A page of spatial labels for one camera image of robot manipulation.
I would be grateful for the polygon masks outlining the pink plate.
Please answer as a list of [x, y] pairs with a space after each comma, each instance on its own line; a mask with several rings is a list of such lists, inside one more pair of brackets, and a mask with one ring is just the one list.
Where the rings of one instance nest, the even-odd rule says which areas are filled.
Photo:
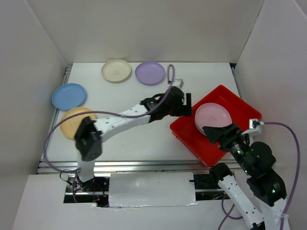
[[219, 104], [205, 103], [195, 113], [195, 126], [199, 132], [206, 135], [203, 127], [226, 127], [232, 124], [229, 112]]

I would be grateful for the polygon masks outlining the purple plate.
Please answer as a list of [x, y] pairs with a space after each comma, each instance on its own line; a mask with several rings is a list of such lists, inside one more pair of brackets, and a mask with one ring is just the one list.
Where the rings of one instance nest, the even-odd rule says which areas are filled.
[[142, 84], [157, 85], [165, 79], [165, 69], [158, 62], [146, 61], [136, 67], [135, 76]]

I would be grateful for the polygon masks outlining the orange plate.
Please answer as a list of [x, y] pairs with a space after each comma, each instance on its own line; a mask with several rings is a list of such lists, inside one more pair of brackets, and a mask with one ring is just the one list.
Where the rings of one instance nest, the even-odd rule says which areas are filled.
[[[87, 107], [75, 107], [67, 111], [61, 120], [64, 120], [67, 117], [78, 114], [78, 113], [90, 112], [90, 111], [91, 109]], [[74, 118], [71, 118], [59, 126], [62, 134], [65, 137], [74, 140], [74, 136], [77, 132], [79, 125], [81, 124], [82, 120], [87, 116], [89, 116], [91, 120], [96, 119], [96, 114], [84, 114], [84, 115], [79, 115]]]

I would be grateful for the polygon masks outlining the blue plate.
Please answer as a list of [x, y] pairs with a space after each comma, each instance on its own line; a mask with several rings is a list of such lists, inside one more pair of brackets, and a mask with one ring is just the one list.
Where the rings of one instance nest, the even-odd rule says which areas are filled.
[[77, 83], [68, 83], [58, 87], [51, 98], [52, 104], [59, 110], [78, 107], [86, 98], [86, 90]]

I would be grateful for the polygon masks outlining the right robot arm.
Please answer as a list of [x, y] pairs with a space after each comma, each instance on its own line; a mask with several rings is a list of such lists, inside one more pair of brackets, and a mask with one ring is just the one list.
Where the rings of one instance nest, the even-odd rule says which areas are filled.
[[202, 129], [210, 143], [217, 143], [221, 151], [231, 153], [248, 176], [247, 184], [261, 210], [257, 210], [247, 198], [225, 163], [209, 169], [210, 185], [226, 191], [248, 229], [288, 230], [290, 226], [284, 211], [287, 204], [285, 183], [272, 168], [276, 158], [271, 148], [263, 142], [250, 144], [247, 135], [235, 124], [225, 127], [204, 126]]

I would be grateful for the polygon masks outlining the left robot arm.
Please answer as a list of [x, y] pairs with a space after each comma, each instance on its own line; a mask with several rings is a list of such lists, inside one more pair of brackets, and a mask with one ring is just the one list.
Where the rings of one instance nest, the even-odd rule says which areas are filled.
[[120, 115], [97, 120], [85, 117], [74, 136], [75, 147], [79, 151], [77, 160], [79, 171], [76, 178], [80, 189], [90, 191], [94, 187], [95, 160], [101, 156], [104, 142], [128, 129], [161, 120], [168, 115], [191, 116], [191, 94], [172, 86], [165, 93], [145, 98]]

